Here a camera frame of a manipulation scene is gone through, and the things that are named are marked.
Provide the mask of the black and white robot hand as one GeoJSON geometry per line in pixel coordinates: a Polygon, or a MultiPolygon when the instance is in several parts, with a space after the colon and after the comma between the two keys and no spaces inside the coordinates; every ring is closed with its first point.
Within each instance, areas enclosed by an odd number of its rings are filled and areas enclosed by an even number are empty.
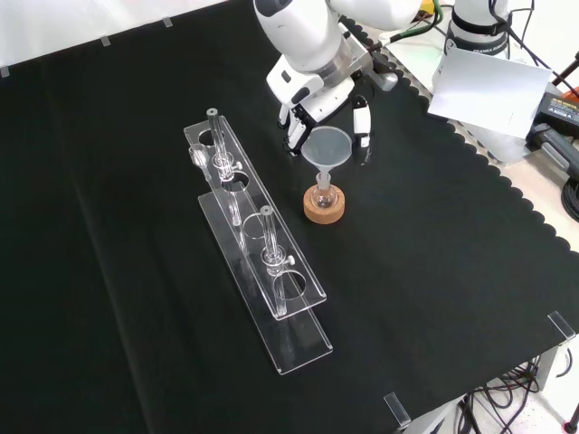
{"type": "Polygon", "coordinates": [[[320,75],[295,71],[285,57],[280,57],[266,81],[280,103],[278,126],[286,131],[283,146],[288,153],[299,155],[313,129],[347,104],[353,111],[356,143],[362,148],[369,147],[371,110],[364,96],[353,93],[353,78],[346,77],[336,86],[329,87],[320,75]]]}

